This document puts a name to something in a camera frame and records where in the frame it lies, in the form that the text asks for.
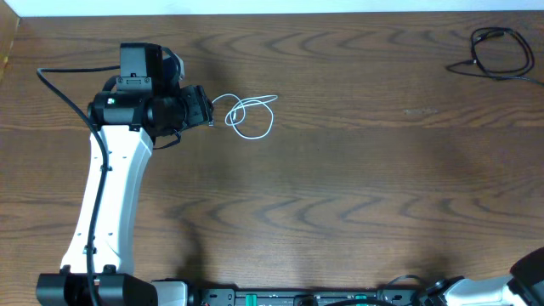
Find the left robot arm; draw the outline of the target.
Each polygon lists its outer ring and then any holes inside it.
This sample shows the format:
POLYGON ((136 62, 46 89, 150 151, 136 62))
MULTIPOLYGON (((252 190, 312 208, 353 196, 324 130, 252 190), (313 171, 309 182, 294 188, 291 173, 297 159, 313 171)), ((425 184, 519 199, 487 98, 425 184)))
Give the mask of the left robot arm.
POLYGON ((181 280, 148 282, 133 275, 133 229, 146 166, 160 137, 213 119, 201 86, 181 87, 183 61, 169 48, 147 42, 120 46, 112 76, 81 110, 91 136, 91 161, 76 230, 59 272, 41 274, 42 305, 186 305, 181 280))

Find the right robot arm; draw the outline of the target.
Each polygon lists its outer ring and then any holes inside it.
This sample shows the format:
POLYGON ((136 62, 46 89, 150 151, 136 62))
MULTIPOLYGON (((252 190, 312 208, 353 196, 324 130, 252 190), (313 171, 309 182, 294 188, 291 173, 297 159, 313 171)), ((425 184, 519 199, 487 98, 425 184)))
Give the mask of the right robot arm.
POLYGON ((425 306, 543 306, 543 248, 521 258, 508 275, 485 280, 439 280, 420 293, 425 306))

